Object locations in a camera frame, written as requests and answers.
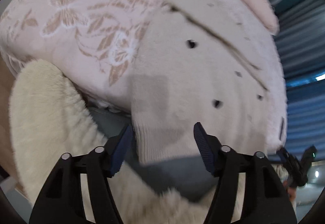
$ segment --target gray fabric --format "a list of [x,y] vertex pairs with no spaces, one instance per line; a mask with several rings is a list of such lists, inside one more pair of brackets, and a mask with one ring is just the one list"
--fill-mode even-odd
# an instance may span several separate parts
[[[131,119],[104,109],[89,108],[98,130],[106,137],[118,135]],[[189,201],[196,202],[204,196],[218,179],[205,169],[201,156],[167,160],[148,166],[139,163],[135,139],[126,154],[126,162],[158,194],[175,188]]]

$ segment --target cream fleece blanket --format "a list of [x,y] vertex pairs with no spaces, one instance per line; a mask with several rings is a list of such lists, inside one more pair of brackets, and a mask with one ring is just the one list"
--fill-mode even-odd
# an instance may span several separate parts
[[[31,204],[61,154],[86,154],[105,143],[72,83],[42,60],[27,64],[16,80],[10,126],[20,181]],[[189,203],[175,190],[159,197],[126,164],[108,182],[125,224],[201,224],[214,192],[199,204]],[[244,183],[241,174],[233,221],[240,218]],[[82,192],[87,193],[84,181]],[[88,220],[94,221],[89,197],[83,201]]]

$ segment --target dark spot on fabric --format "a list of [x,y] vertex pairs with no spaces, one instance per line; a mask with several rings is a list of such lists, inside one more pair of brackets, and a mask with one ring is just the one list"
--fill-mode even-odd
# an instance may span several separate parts
[[222,101],[220,101],[220,100],[213,100],[213,101],[212,101],[212,105],[213,105],[216,109],[218,109],[218,108],[221,108],[221,107],[222,107],[223,103],[222,103]]
[[283,126],[284,126],[284,118],[282,118],[282,122],[281,122],[281,127],[280,127],[280,136],[279,136],[279,139],[280,141],[282,141],[282,135],[283,135]]
[[186,43],[187,43],[189,48],[195,48],[198,45],[198,43],[194,42],[193,40],[187,40]]

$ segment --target ceiling light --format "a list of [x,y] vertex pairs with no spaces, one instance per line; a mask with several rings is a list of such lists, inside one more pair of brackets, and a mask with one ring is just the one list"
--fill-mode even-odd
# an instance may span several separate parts
[[315,77],[317,81],[325,80],[325,74]]

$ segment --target corrugated metal panel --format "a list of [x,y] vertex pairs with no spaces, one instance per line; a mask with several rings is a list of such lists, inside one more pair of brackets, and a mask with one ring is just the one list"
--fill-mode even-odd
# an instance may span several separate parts
[[325,69],[325,2],[307,0],[279,17],[274,38],[287,81]]
[[306,0],[279,17],[274,38],[287,82],[288,131],[285,148],[301,157],[314,144],[325,159],[325,1]]

